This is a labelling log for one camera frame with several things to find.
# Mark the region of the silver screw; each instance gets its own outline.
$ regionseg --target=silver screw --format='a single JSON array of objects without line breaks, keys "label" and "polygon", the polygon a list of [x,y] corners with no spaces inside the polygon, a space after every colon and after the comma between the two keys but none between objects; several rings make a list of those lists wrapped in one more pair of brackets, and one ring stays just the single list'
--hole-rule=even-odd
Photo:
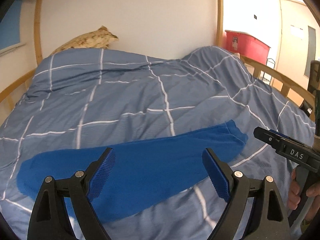
[{"label": "silver screw", "polygon": [[271,177],[271,176],[266,176],[266,180],[269,181],[269,182],[273,182],[273,177]]},{"label": "silver screw", "polygon": [[44,181],[45,181],[46,183],[49,183],[51,180],[52,180],[52,177],[51,177],[51,176],[48,176],[48,177],[46,177],[46,178],[44,179]]},{"label": "silver screw", "polygon": [[80,177],[83,176],[83,174],[84,174],[83,171],[77,171],[77,172],[76,172],[76,177],[77,177],[77,178],[80,178]]},{"label": "silver screw", "polygon": [[238,177],[238,178],[241,178],[243,176],[242,172],[241,171],[235,171],[235,176]]}]

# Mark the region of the human hand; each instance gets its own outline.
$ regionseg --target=human hand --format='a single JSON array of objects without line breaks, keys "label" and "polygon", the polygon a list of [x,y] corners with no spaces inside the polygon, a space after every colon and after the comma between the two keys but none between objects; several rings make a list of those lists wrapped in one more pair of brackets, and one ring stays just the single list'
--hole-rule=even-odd
[{"label": "human hand", "polygon": [[[299,197],[299,192],[300,192],[300,186],[299,184],[295,181],[297,174],[296,174],[296,169],[293,169],[292,174],[291,174],[291,184],[289,188],[289,193],[288,193],[288,202],[287,206],[291,210],[295,210],[300,202],[300,197]],[[310,222],[313,220],[315,215],[317,214],[319,207],[320,207],[320,182],[317,182],[313,184],[306,192],[308,197],[315,197],[306,217],[305,220],[307,222]]]}]

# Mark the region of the wooden bed frame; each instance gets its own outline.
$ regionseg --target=wooden bed frame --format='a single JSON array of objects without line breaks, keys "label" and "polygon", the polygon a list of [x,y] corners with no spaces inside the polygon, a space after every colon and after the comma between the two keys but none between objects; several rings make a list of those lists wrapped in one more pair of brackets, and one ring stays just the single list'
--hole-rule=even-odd
[{"label": "wooden bed frame", "polygon": [[[42,0],[36,0],[36,7],[35,7],[35,16],[34,16],[34,45],[35,45],[35,52],[36,52],[36,60],[37,63],[40,64],[42,61],[42,51],[41,51],[41,41],[40,41],[40,13],[41,13],[41,4]],[[222,46],[223,41],[223,0],[218,0],[218,20],[217,20],[217,32],[216,32],[216,41],[215,45]],[[278,71],[267,67],[266,65],[263,65],[253,59],[247,58],[245,56],[240,56],[241,60],[254,67],[253,76],[258,78],[260,76],[261,71],[271,75],[273,78],[279,80],[283,83],[282,89],[280,93],[287,97],[289,90],[292,89],[296,93],[298,93],[302,98],[304,98],[313,108],[313,111],[311,113],[310,119],[312,121],[315,120],[314,115],[314,101],[315,97],[305,90],[303,87],[298,85],[296,82],[288,78],[287,76],[279,73]],[[33,77],[35,73],[35,70],[31,70],[30,72],[26,73],[19,79],[17,79],[15,82],[13,82],[10,86],[8,86],[5,90],[0,92],[0,103],[6,99],[10,110],[14,108],[14,102],[11,97],[11,93],[17,89],[22,84],[25,84],[26,90],[29,87],[30,80]]]}]

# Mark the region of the blue garment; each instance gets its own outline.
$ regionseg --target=blue garment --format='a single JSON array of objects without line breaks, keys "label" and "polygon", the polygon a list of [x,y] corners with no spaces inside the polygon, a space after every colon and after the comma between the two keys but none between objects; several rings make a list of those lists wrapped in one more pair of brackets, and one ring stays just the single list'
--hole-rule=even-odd
[{"label": "blue garment", "polygon": [[[248,136],[233,120],[174,137],[110,145],[116,162],[108,181],[92,206],[102,223],[134,215],[205,179],[202,152],[212,148],[220,160],[230,162],[244,148]],[[44,178],[71,177],[97,160],[106,147],[45,152],[22,163],[19,190],[35,199]],[[74,216],[66,199],[68,214]]]}]

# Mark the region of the wooden bed rail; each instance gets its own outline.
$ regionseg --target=wooden bed rail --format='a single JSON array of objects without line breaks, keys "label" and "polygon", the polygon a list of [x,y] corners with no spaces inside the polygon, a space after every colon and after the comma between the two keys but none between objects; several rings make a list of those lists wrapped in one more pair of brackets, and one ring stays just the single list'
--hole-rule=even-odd
[{"label": "wooden bed rail", "polygon": [[0,103],[4,101],[5,99],[7,100],[7,103],[9,105],[10,110],[14,108],[14,103],[11,97],[11,93],[15,91],[19,86],[22,84],[25,85],[26,90],[28,89],[30,85],[30,79],[33,77],[35,74],[35,69],[29,71],[22,77],[18,78],[15,82],[13,82],[10,86],[8,86],[6,89],[4,89],[2,92],[0,92]]},{"label": "wooden bed rail", "polygon": [[315,97],[312,95],[309,91],[305,90],[302,86],[298,85],[296,82],[294,82],[292,79],[288,78],[287,76],[279,73],[278,71],[263,65],[260,62],[257,62],[253,59],[250,59],[248,57],[245,57],[243,55],[240,55],[240,59],[242,62],[247,63],[248,65],[254,67],[253,76],[255,78],[260,77],[261,71],[271,75],[273,78],[279,80],[282,82],[282,89],[280,93],[287,98],[289,90],[292,89],[293,91],[297,92],[302,98],[304,98],[313,108],[312,113],[310,115],[310,119],[314,122],[315,121]]}]

